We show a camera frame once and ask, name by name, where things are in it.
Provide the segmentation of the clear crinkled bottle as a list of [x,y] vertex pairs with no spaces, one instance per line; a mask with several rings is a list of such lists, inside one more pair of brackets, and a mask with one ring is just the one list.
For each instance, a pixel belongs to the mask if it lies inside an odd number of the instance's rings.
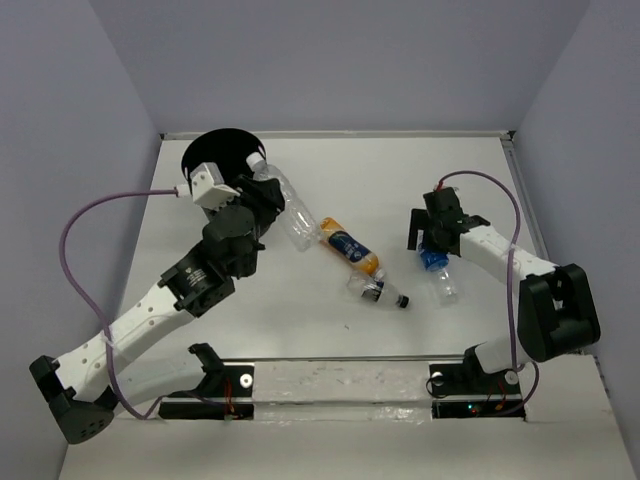
[[285,208],[279,215],[286,235],[299,252],[306,252],[319,241],[318,224],[287,176],[276,166],[268,164],[260,153],[253,153],[246,163],[259,181],[277,179]]

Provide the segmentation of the blue label water bottle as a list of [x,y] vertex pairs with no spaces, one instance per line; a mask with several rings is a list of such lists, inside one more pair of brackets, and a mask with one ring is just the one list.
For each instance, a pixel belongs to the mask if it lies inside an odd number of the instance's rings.
[[458,300],[458,291],[448,270],[448,256],[423,247],[418,249],[418,254],[439,303],[442,305],[455,303]]

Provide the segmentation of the orange bottle blue label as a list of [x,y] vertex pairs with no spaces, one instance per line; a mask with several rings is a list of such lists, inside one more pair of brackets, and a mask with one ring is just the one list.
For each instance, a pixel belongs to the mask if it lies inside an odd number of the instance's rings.
[[378,256],[363,243],[356,240],[347,230],[331,217],[320,222],[322,242],[357,270],[376,281],[386,275]]

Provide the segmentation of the clear bottle black label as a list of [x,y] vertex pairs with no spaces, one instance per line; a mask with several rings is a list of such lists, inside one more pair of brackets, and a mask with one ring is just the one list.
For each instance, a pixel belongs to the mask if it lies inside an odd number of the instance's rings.
[[355,297],[380,309],[406,309],[410,299],[394,285],[369,276],[352,275],[347,282],[348,291]]

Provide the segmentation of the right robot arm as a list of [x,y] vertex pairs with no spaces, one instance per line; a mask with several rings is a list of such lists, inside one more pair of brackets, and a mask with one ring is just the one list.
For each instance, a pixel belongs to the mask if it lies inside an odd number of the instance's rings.
[[601,338],[586,272],[556,265],[518,247],[479,215],[461,207],[451,187],[423,195],[425,207],[411,210],[407,248],[455,255],[480,267],[507,287],[507,334],[468,348],[462,384],[482,392],[497,373],[531,362],[544,363],[597,343]]

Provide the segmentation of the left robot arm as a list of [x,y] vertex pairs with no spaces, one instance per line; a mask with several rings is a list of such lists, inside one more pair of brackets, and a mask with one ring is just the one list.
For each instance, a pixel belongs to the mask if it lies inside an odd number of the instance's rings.
[[118,407],[133,407],[118,373],[233,294],[235,280],[255,274],[265,248],[260,238],[285,207],[279,182],[240,175],[210,191],[218,203],[200,241],[133,307],[105,320],[102,332],[76,349],[31,363],[31,376],[69,444],[103,431]]

